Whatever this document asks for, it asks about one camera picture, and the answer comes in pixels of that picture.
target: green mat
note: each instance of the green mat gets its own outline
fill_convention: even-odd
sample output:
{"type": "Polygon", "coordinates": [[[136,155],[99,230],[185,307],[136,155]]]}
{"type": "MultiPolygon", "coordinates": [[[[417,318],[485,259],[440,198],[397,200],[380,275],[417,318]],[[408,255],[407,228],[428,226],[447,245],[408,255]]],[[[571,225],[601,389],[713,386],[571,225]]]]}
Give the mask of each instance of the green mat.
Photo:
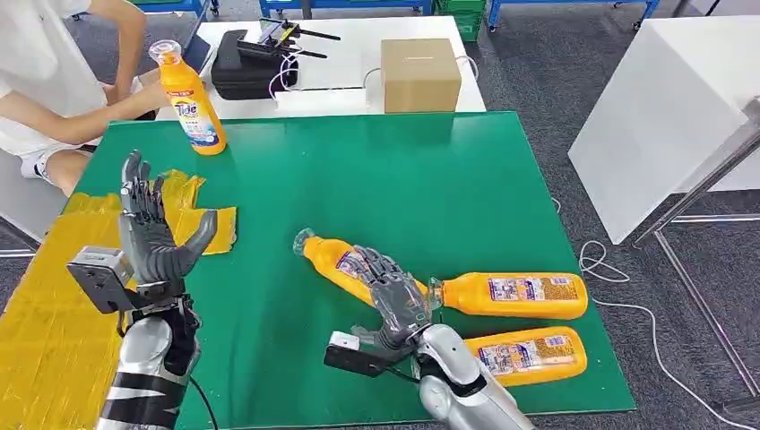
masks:
{"type": "MultiPolygon", "coordinates": [[[[468,271],[577,273],[517,115],[329,116],[225,122],[229,147],[196,155],[177,122],[111,125],[77,191],[115,193],[139,149],[152,172],[208,179],[197,207],[238,207],[232,252],[201,259],[187,279],[203,354],[194,377],[222,428],[339,426],[429,420],[417,387],[322,364],[332,331],[380,317],[291,251],[303,227],[376,247],[419,280],[468,271]]],[[[593,304],[571,322],[438,315],[462,335],[567,324],[588,370],[511,392],[527,413],[635,407],[593,304]]],[[[208,428],[188,390],[179,428],[208,428]]]]}

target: silver robotic arm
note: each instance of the silver robotic arm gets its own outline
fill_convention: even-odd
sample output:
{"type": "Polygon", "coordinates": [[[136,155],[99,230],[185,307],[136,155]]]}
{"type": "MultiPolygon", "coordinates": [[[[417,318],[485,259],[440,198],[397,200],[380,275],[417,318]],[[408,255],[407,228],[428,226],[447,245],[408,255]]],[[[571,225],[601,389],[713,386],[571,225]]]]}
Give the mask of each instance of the silver robotic arm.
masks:
{"type": "Polygon", "coordinates": [[[172,429],[187,385],[195,383],[190,374],[200,357],[195,331],[201,320],[184,277],[216,234],[217,215],[204,213],[195,233],[177,246],[164,218],[163,178],[151,189],[149,173],[133,151],[120,190],[124,251],[85,246],[66,266],[98,310],[119,313],[117,332],[124,338],[98,430],[172,429]],[[133,276],[136,291],[126,287],[133,276]]]}
{"type": "Polygon", "coordinates": [[[350,264],[370,288],[383,325],[379,331],[354,327],[355,337],[334,333],[325,353],[326,365],[368,376],[384,370],[398,374],[393,366],[411,355],[423,406],[452,430],[535,428],[462,337],[447,325],[432,324],[428,301],[409,273],[373,249],[354,249],[362,260],[353,259],[350,264]],[[373,350],[360,350],[360,343],[373,350]]]}
{"type": "Polygon", "coordinates": [[[514,397],[444,324],[422,332],[417,348],[419,398],[453,430],[532,430],[514,397]]]}

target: bottle label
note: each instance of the bottle label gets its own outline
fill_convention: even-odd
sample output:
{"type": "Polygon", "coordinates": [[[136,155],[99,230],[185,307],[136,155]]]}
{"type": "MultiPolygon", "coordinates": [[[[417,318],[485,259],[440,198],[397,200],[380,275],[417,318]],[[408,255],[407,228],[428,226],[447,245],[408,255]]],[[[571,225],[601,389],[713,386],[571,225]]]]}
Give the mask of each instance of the bottle label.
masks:
{"type": "Polygon", "coordinates": [[[335,264],[335,269],[338,269],[338,271],[342,271],[343,273],[351,276],[353,279],[358,278],[358,274],[356,269],[354,268],[354,265],[349,263],[347,260],[351,258],[358,262],[361,262],[364,267],[369,270],[369,267],[367,266],[367,263],[364,261],[364,257],[361,256],[361,254],[355,252],[355,251],[348,251],[338,260],[338,263],[335,264]]]}
{"type": "Polygon", "coordinates": [[[219,136],[214,129],[211,116],[201,105],[189,97],[192,95],[192,91],[170,92],[171,105],[177,112],[179,123],[185,130],[190,144],[213,146],[219,143],[219,136]]]}
{"type": "Polygon", "coordinates": [[[575,300],[578,293],[569,278],[489,278],[491,300],[575,300]]]}
{"type": "Polygon", "coordinates": [[[573,346],[565,335],[479,348],[478,357],[493,375],[530,372],[575,362],[573,346]]]}

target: person's leg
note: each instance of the person's leg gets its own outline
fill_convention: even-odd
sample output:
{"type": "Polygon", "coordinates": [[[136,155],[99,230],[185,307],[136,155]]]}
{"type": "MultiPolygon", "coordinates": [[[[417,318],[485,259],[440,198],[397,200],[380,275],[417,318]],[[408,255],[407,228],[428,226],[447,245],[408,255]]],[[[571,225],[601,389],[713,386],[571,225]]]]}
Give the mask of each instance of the person's leg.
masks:
{"type": "Polygon", "coordinates": [[[68,197],[79,182],[88,161],[90,157],[77,150],[60,150],[47,159],[45,172],[40,173],[47,176],[68,197]]]}

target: white cable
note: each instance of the white cable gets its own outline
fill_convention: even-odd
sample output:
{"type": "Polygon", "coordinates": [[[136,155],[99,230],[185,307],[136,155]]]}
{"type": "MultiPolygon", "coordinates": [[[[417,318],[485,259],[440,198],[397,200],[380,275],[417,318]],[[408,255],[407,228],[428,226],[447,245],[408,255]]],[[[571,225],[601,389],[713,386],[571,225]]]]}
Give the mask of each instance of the white cable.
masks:
{"type": "Polygon", "coordinates": [[[297,71],[298,69],[285,69],[282,72],[279,72],[272,77],[272,80],[269,81],[269,95],[272,96],[272,100],[276,100],[276,98],[274,97],[274,91],[272,91],[272,86],[274,85],[274,82],[277,80],[277,78],[282,76],[284,73],[297,72],[297,71]]]}
{"type": "Polygon", "coordinates": [[[477,81],[478,77],[480,77],[480,70],[478,70],[478,65],[475,64],[475,60],[473,60],[472,58],[470,58],[470,56],[457,56],[456,57],[457,61],[460,60],[461,58],[467,58],[467,61],[470,62],[470,64],[472,65],[472,68],[475,70],[475,81],[477,81]]]}
{"type": "MultiPolygon", "coordinates": [[[[578,259],[578,265],[581,267],[581,272],[589,273],[590,275],[595,276],[595,277],[599,278],[600,280],[606,280],[607,282],[615,282],[615,283],[628,282],[631,279],[628,275],[626,275],[621,270],[619,270],[619,269],[617,269],[615,267],[612,267],[609,264],[603,262],[604,257],[606,257],[606,256],[607,256],[607,248],[602,243],[600,243],[600,242],[598,242],[596,240],[590,240],[590,241],[586,242],[581,247],[581,256],[578,259]],[[586,256],[585,255],[585,251],[586,251],[586,249],[587,249],[586,247],[588,245],[597,245],[597,246],[599,246],[601,248],[601,257],[599,257],[598,259],[596,259],[596,258],[592,258],[592,257],[586,256]],[[586,266],[586,262],[592,262],[592,265],[586,266]],[[622,275],[623,278],[622,279],[610,279],[610,278],[606,278],[604,276],[601,276],[599,273],[596,273],[596,272],[594,272],[592,270],[593,268],[595,268],[597,266],[606,267],[606,268],[608,268],[608,269],[610,269],[610,270],[612,270],[612,271],[614,271],[614,272],[622,275]]],[[[648,308],[646,308],[644,306],[639,306],[639,305],[626,305],[626,304],[623,304],[623,303],[608,303],[608,302],[602,302],[601,300],[597,300],[595,298],[592,298],[592,300],[597,305],[627,307],[627,308],[631,308],[631,309],[639,309],[639,310],[645,311],[647,314],[649,314],[649,317],[652,319],[652,345],[654,346],[654,356],[657,358],[657,364],[660,365],[660,369],[662,369],[662,372],[664,372],[665,375],[667,375],[668,378],[670,378],[671,381],[673,381],[679,387],[681,387],[684,391],[686,391],[691,397],[693,397],[696,401],[698,401],[699,404],[701,404],[705,409],[709,410],[711,414],[713,414],[716,418],[720,419],[720,421],[722,421],[723,423],[728,424],[729,426],[734,426],[736,428],[743,428],[745,430],[757,430],[757,428],[755,428],[755,427],[745,426],[743,424],[735,423],[733,421],[730,421],[730,420],[722,417],[718,412],[715,412],[715,409],[711,408],[707,404],[707,402],[705,402],[704,400],[702,400],[701,397],[699,397],[698,395],[696,395],[696,393],[694,393],[693,391],[691,391],[681,381],[679,381],[678,378],[676,378],[675,376],[673,376],[673,374],[671,374],[670,371],[668,371],[668,369],[662,363],[662,358],[660,357],[660,348],[657,346],[657,319],[654,317],[654,314],[652,313],[651,310],[649,310],[648,308]]]]}
{"type": "Polygon", "coordinates": [[[282,56],[282,58],[283,58],[283,59],[282,59],[282,63],[280,63],[280,73],[281,73],[281,74],[280,74],[280,83],[282,84],[282,88],[283,88],[285,91],[294,91],[294,90],[292,90],[292,89],[291,89],[291,88],[288,86],[288,84],[285,82],[285,78],[283,77],[283,76],[284,76],[284,74],[282,74],[282,72],[283,72],[285,69],[290,69],[290,68],[291,68],[291,66],[293,65],[293,63],[295,63],[295,62],[296,62],[296,59],[298,58],[298,55],[299,55],[300,53],[302,53],[302,52],[304,52],[304,51],[305,51],[305,49],[304,49],[304,48],[302,48],[302,47],[300,47],[300,46],[296,45],[295,43],[293,44],[293,46],[294,46],[294,47],[296,47],[296,48],[298,49],[298,51],[296,51],[296,52],[292,52],[292,53],[290,53],[290,54],[289,54],[289,55],[287,55],[287,56],[282,56]]]}
{"type": "Polygon", "coordinates": [[[379,71],[380,71],[380,67],[376,67],[376,68],[370,70],[369,72],[367,72],[364,75],[364,81],[362,81],[362,83],[361,83],[361,88],[366,88],[367,87],[367,78],[369,77],[370,74],[372,74],[374,72],[379,72],[379,71]]]}
{"type": "Polygon", "coordinates": [[[600,280],[606,280],[607,282],[613,282],[613,283],[616,283],[616,284],[622,284],[623,282],[628,282],[629,280],[631,280],[631,277],[628,276],[628,275],[626,275],[620,269],[617,269],[617,268],[612,267],[609,264],[605,263],[604,262],[604,257],[606,257],[606,256],[607,256],[607,248],[604,247],[604,245],[602,245],[601,242],[599,242],[599,241],[590,240],[590,241],[586,242],[585,244],[583,244],[583,246],[581,246],[581,258],[578,259],[578,265],[581,266],[581,271],[585,271],[586,273],[589,273],[589,274],[591,274],[591,275],[599,278],[600,280]],[[586,254],[586,246],[588,246],[588,245],[596,245],[599,248],[601,248],[601,257],[599,257],[598,259],[587,257],[585,254],[586,254]],[[592,265],[591,266],[586,266],[586,262],[592,262],[592,265]],[[612,278],[606,278],[604,276],[601,276],[599,273],[597,273],[597,272],[595,272],[595,271],[592,270],[596,266],[606,267],[606,268],[610,269],[611,271],[614,271],[615,273],[619,274],[623,278],[621,278],[621,279],[612,279],[612,278]]]}
{"type": "MultiPolygon", "coordinates": [[[[470,62],[470,64],[472,65],[472,69],[474,69],[475,81],[477,81],[478,77],[480,76],[480,70],[478,70],[478,65],[475,64],[475,60],[473,60],[469,56],[457,56],[456,60],[459,60],[461,58],[467,58],[467,61],[470,62]]],[[[364,75],[364,81],[362,81],[362,83],[361,83],[361,88],[366,88],[367,87],[367,78],[369,78],[369,75],[372,74],[372,73],[374,73],[374,72],[377,72],[379,70],[380,70],[380,67],[376,67],[374,69],[370,69],[369,72],[365,73],[365,75],[364,75]]]]}

